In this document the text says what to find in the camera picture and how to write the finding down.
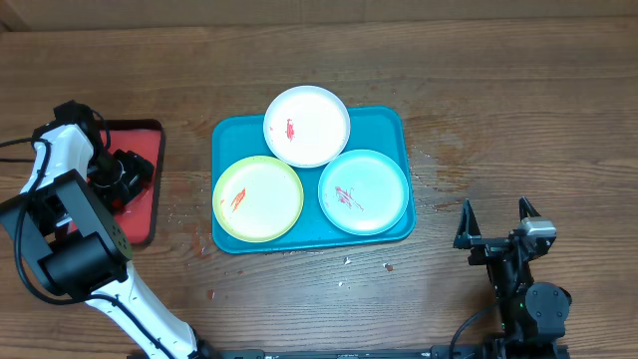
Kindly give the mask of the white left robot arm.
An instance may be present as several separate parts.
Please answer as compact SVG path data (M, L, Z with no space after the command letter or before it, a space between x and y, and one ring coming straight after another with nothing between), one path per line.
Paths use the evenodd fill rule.
M33 170L2 202L1 224L26 289L43 302L85 303L110 317L143 358L216 358L133 264L157 221L165 136L156 120L107 121L69 101L26 139Z

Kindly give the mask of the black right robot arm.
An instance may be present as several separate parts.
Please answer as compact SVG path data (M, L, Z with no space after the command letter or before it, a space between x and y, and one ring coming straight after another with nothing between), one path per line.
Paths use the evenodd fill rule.
M542 216L526 197L518 201L519 225L506 237L481 235L471 203L463 203L454 248L470 252L468 264L486 268L495 302L467 319L455 332L451 358L567 358L557 340L566 333L572 303L564 288L536 282L529 263L548 253L557 238L552 220ZM497 311L500 333L479 345L458 347L461 334L485 315Z

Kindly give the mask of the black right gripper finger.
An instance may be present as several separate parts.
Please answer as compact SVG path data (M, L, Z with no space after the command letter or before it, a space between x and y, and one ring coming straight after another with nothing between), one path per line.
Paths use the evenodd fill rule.
M475 241L481 240L481 233L471 202L463 202L461 221L454 239L454 248L472 248Z
M534 208L526 196L522 196L518 201L519 218L524 220L528 217L540 217L540 213Z

